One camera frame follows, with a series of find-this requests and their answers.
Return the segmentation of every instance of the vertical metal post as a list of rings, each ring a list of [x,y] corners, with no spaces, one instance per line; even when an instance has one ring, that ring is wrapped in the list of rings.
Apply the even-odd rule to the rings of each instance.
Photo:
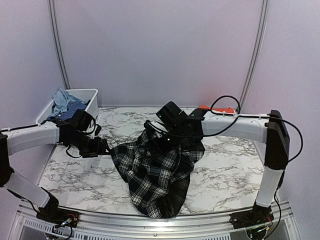
[[[51,30],[52,30],[52,34],[53,34],[54,46],[55,46],[55,51],[56,51],[56,55],[58,58],[59,68],[60,68],[61,76],[62,76],[62,80],[63,80],[63,85],[64,85],[65,89],[70,89],[71,86],[70,86],[69,77],[68,77],[66,66],[65,66],[64,57],[62,54],[60,37],[59,37],[59,32],[58,32],[58,23],[57,23],[57,16],[56,16],[55,1],[48,0],[48,5],[49,5],[49,17],[50,17],[50,23],[51,23]]]
[[[266,29],[268,6],[269,6],[269,0],[262,0],[260,20],[259,20],[258,31],[256,34],[254,49],[253,49],[251,62],[249,65],[249,69],[248,69],[248,72],[246,75],[246,79],[245,79],[244,86],[243,86],[242,93],[241,93],[241,97],[240,97],[241,109],[243,109],[246,98],[248,96],[249,88],[252,83],[252,79],[253,79],[256,64],[257,64],[258,55],[259,55],[259,52],[262,47],[264,33],[265,33],[265,29]]]

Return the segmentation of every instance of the metal frame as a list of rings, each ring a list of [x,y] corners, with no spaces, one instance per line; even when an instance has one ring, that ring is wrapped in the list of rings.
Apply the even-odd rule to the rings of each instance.
[[[256,39],[255,39],[255,44],[254,44],[254,49],[251,57],[251,62],[249,65],[249,69],[246,75],[246,79],[244,82],[244,86],[241,92],[241,97],[240,97],[240,106],[243,108],[245,101],[248,96],[248,92],[250,89],[250,85],[252,83],[252,79],[254,76],[256,64],[257,64],[257,59],[258,55],[260,53],[263,39],[265,36],[265,30],[266,30],[266,20],[267,20],[267,12],[268,12],[268,6],[269,6],[269,0],[262,0],[261,4],[261,12],[260,12],[260,20],[259,20],[259,26],[257,29],[257,34],[256,34]]]
[[[280,203],[282,210],[282,220],[286,220],[287,229],[291,240],[299,240],[296,231],[296,224],[293,219],[293,213],[288,201]],[[272,211],[275,222],[279,219],[278,206],[273,203]],[[237,209],[236,211],[246,211],[250,208]],[[114,240],[129,239],[190,239],[204,240],[214,239],[217,236],[228,236],[228,234],[236,231],[244,231],[244,228],[233,229],[229,223],[230,214],[233,211],[222,211],[216,213],[204,213],[197,215],[180,215],[171,219],[152,219],[142,215],[122,215],[101,212],[91,212],[78,210],[80,212],[79,223],[76,229],[73,229],[74,240],[90,239],[90,236]],[[9,240],[19,239],[23,226],[30,227],[30,221],[35,222],[34,228],[41,227],[47,233],[51,232],[54,225],[44,222],[36,218],[36,213],[26,201],[21,201],[18,208],[14,224],[12,226]]]
[[[56,6],[54,0],[48,0],[49,6],[49,16],[50,16],[50,23],[51,23],[51,30],[54,40],[54,46],[56,51],[56,56],[58,58],[59,68],[62,76],[62,81],[65,89],[71,89],[67,69],[65,66],[64,56],[61,49],[59,31],[58,31],[58,23],[57,23],[57,16],[56,16]]]

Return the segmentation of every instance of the light blue fabric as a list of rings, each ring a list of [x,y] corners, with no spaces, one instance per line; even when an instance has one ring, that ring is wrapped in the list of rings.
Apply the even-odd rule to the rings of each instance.
[[[66,90],[60,88],[55,94],[53,94],[54,108],[51,115],[48,118],[56,117],[61,113],[65,113],[68,108],[69,102],[79,102],[81,104],[86,104],[81,99],[69,94]]]

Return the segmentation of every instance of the plaid cloth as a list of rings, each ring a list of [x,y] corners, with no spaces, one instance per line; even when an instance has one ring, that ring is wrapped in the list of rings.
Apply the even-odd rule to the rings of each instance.
[[[187,149],[178,147],[154,158],[145,144],[155,137],[155,132],[146,129],[136,141],[120,144],[110,153],[122,179],[129,185],[136,208],[151,218],[172,218],[186,200],[190,173],[205,148],[199,141]]]

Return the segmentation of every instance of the white wall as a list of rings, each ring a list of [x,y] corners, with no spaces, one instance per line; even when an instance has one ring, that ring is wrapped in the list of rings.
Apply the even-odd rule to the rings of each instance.
[[[210,105],[240,97],[261,0],[59,0],[56,14],[73,88],[99,105]]]
[[[52,94],[62,87],[44,0],[0,1],[0,128],[33,124]],[[51,146],[10,157],[11,166],[35,182]],[[0,238],[5,240],[19,201],[0,189]]]
[[[288,165],[279,193],[289,200],[302,239],[319,239],[320,1],[271,0],[269,6],[265,39],[244,111],[277,109],[301,129],[304,150]],[[288,129],[293,156],[300,140]]]

